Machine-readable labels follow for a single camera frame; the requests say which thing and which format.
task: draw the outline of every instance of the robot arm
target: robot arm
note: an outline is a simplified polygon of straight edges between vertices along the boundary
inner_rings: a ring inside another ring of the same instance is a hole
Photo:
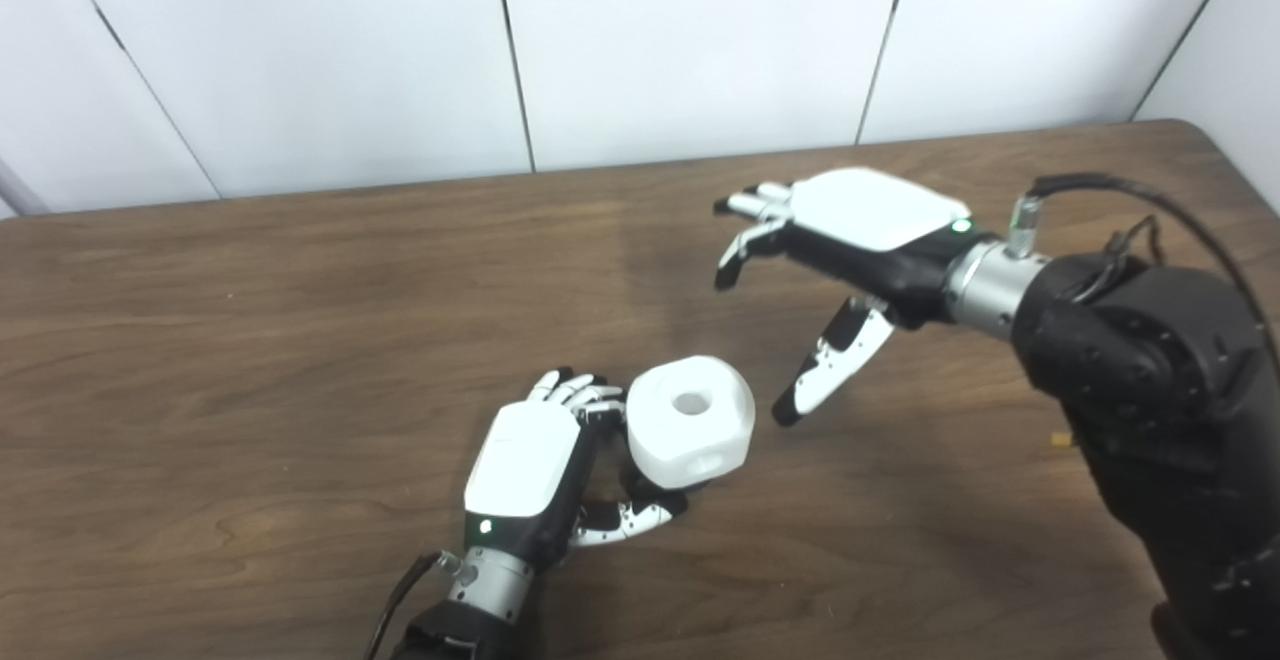
[[[1002,240],[956,200],[844,169],[719,201],[717,212],[760,224],[733,240],[716,285],[735,285],[750,256],[787,255],[872,295],[841,304],[774,408],[782,423],[882,344],[870,310],[896,327],[961,324],[1010,342],[1032,385],[1061,402],[1107,509],[1147,546],[1169,597],[1152,615],[1166,655],[1280,657],[1280,382],[1263,315],[1216,244],[1235,287],[1130,258],[1128,242],[1153,223],[1100,255],[1032,253],[1044,196],[1076,187],[1138,194],[1212,240],[1117,178],[1042,178]],[[850,347],[855,361],[823,363]],[[801,402],[813,379],[822,391]]]
[[[518,656],[516,625],[535,579],[572,547],[618,542],[682,513],[681,492],[649,501],[584,501],[600,441],[623,422],[622,388],[570,368],[540,377],[527,399],[503,405],[463,495],[465,558],[420,559],[398,583],[365,657],[390,613],[433,567],[453,576],[443,601],[408,623],[396,660]]]

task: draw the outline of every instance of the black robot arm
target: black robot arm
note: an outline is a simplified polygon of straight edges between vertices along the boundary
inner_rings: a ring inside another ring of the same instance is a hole
[[[1100,255],[1028,287],[1012,345],[1062,403],[1106,507],[1147,546],[1176,660],[1280,657],[1280,394],[1234,287],[1196,269],[1134,269],[1088,304]]]
[[[1280,361],[1229,253],[1180,205],[1107,174],[1039,178],[1006,240],[959,201],[899,182],[828,171],[716,206],[759,221],[722,256],[722,290],[746,258],[786,255],[873,294],[841,306],[783,391],[778,422],[795,423],[858,372],[886,321],[959,324],[1010,342],[1030,382],[1061,402],[1107,509],[1147,546],[1167,595],[1152,615],[1165,654],[1280,659]],[[1155,217],[1100,255],[1034,255],[1041,205],[1062,191],[1158,206],[1230,281],[1165,267]],[[1156,267],[1129,255],[1140,232]]]

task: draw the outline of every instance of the wooden table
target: wooden table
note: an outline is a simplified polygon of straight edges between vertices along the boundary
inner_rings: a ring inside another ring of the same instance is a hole
[[[902,333],[814,417],[768,421],[847,292],[762,260],[716,294],[744,223],[710,203],[850,164],[988,226],[1037,174],[1151,182],[1277,308],[1280,221],[1171,122],[14,219],[0,656],[357,657],[413,555],[458,547],[498,405],[554,365],[630,381],[710,354],[755,388],[748,464],[549,574],[539,656],[1157,657],[1138,542],[1050,445],[1064,422],[1007,347]],[[1044,249],[1097,249],[1138,212],[1053,200]]]

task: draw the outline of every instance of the white wall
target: white wall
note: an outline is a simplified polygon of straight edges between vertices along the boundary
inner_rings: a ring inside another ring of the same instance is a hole
[[[1124,122],[1203,0],[900,0],[863,142]]]
[[[892,0],[508,0],[539,169],[850,145]]]
[[[529,171],[502,0],[97,0],[224,196]]]
[[[218,196],[90,0],[0,0],[0,182],[27,212]]]
[[[508,37],[503,0],[0,0],[0,198],[59,212],[1120,122],[1201,1],[508,0]]]
[[[1138,118],[1198,124],[1280,210],[1280,0],[1210,0]]]

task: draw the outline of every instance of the cable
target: cable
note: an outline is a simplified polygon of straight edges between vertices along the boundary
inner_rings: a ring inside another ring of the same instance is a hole
[[[1203,226],[1198,219],[1194,217],[1187,208],[1176,203],[1176,201],[1169,198],[1169,196],[1162,194],[1162,192],[1153,189],[1153,187],[1143,185],[1143,183],[1134,180],[1125,180],[1123,177],[1111,177],[1106,173],[1070,173],[1070,174],[1053,174],[1052,177],[1038,177],[1036,183],[1027,192],[1030,198],[1048,198],[1051,194],[1059,194],[1059,192],[1069,191],[1112,191],[1123,192],[1124,194],[1133,196],[1133,198],[1147,201],[1157,206],[1157,208],[1164,210],[1166,214],[1172,215],[1180,224],[1196,239],[1213,256],[1216,262],[1221,265],[1222,271],[1230,278],[1233,285],[1244,295],[1244,303],[1249,306],[1249,313],[1253,315],[1254,322],[1258,324],[1258,329],[1262,333],[1262,344],[1266,345],[1267,354],[1271,356],[1271,367],[1275,368],[1277,376],[1280,376],[1280,353],[1276,352],[1275,335],[1271,334],[1271,322],[1267,320],[1267,315],[1262,311],[1262,304],[1258,303],[1257,295],[1253,294],[1253,288],[1249,287],[1249,281],[1245,280],[1244,272],[1240,265],[1235,263],[1226,247],[1213,237],[1213,233]]]
[[[387,600],[387,608],[383,608],[383,614],[378,617],[378,624],[374,625],[374,636],[369,638],[369,647],[365,650],[364,660],[374,660],[374,656],[378,655],[378,646],[383,643],[383,634],[387,633],[387,625],[392,622],[396,608],[404,600],[408,591],[413,590],[417,581],[439,563],[440,555],[443,554],[431,553],[430,555],[420,555],[404,572],[404,577],[392,588],[392,595]]]

